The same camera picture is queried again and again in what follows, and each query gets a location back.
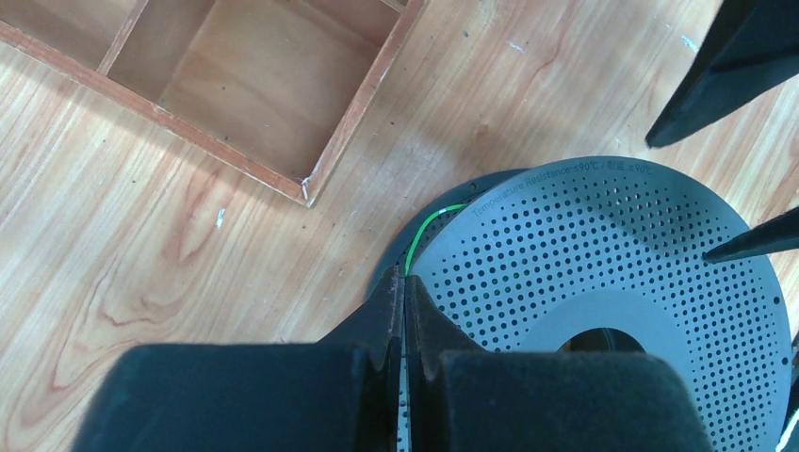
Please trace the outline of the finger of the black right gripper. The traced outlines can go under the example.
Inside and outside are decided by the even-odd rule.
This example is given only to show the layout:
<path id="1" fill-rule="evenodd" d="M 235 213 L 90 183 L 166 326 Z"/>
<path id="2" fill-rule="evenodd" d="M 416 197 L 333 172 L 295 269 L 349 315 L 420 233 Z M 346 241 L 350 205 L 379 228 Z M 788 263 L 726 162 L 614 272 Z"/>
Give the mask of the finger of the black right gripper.
<path id="1" fill-rule="evenodd" d="M 797 0 L 724 1 L 645 142 L 681 141 L 797 74 Z"/>
<path id="2" fill-rule="evenodd" d="M 703 260 L 718 264 L 798 249 L 798 208 L 774 217 L 708 250 Z"/>

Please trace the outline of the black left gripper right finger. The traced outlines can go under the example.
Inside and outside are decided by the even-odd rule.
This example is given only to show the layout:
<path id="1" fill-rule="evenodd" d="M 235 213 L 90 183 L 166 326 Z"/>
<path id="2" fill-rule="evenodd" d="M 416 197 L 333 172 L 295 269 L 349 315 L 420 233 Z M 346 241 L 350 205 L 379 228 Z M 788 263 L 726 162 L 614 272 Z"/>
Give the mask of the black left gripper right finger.
<path id="1" fill-rule="evenodd" d="M 490 352 L 405 280 L 415 451 L 709 451 L 677 373 L 640 352 Z"/>

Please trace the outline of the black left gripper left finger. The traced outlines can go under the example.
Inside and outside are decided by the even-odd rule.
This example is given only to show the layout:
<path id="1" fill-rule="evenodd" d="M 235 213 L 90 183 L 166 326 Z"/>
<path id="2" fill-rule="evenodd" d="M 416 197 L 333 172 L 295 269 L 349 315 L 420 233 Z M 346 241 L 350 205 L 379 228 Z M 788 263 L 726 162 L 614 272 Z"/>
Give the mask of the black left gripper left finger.
<path id="1" fill-rule="evenodd" d="M 393 451 L 405 280 L 305 344 L 147 344 L 105 376 L 75 451 Z"/>

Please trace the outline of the wooden compartment tray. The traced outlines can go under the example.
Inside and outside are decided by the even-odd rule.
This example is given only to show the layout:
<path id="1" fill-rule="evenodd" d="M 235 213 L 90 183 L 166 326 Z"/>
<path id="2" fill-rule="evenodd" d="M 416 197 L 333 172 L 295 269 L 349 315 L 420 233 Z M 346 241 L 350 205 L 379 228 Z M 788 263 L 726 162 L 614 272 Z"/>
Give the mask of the wooden compartment tray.
<path id="1" fill-rule="evenodd" d="M 422 1 L 5 1 L 1 40 L 314 205 Z"/>

